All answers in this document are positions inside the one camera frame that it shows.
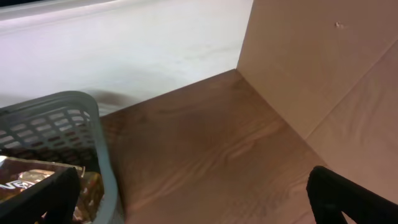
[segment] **white floor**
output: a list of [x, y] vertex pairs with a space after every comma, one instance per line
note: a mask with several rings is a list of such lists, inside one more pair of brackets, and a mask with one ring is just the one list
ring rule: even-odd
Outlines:
[[117, 0], [0, 21], [0, 106], [65, 90], [101, 114], [236, 67], [252, 0]]

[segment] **black object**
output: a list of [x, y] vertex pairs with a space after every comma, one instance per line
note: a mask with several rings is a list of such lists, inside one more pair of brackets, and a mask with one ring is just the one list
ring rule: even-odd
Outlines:
[[79, 193], [80, 181], [75, 168], [56, 172], [0, 203], [0, 223], [70, 224]]
[[311, 171], [307, 192], [317, 224], [347, 224], [342, 212], [357, 224], [398, 223], [398, 205], [325, 167]]
[[36, 1], [42, 1], [42, 0], [1, 0], [0, 7], [15, 6], [18, 4], [30, 3], [30, 2], [36, 2]]

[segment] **perforated basket side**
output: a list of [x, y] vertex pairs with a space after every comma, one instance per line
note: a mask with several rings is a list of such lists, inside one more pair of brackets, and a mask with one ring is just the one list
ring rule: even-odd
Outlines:
[[105, 189], [104, 203], [94, 223], [111, 221], [118, 188], [110, 166], [98, 106], [90, 95], [66, 91], [0, 109], [0, 147], [9, 151], [25, 148], [30, 152], [92, 149], [98, 156]]

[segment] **brown laminate surface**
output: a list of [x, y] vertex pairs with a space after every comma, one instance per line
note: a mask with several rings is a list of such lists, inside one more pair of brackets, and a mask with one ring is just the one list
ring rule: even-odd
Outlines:
[[235, 70], [102, 121], [126, 223], [315, 223], [323, 161]]

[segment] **beige cardboard panel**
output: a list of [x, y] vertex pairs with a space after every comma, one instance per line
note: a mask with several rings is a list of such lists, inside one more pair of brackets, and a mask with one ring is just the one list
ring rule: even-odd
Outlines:
[[335, 171], [398, 203], [398, 43], [308, 137]]
[[255, 0], [238, 70], [306, 138], [396, 40], [397, 8]]

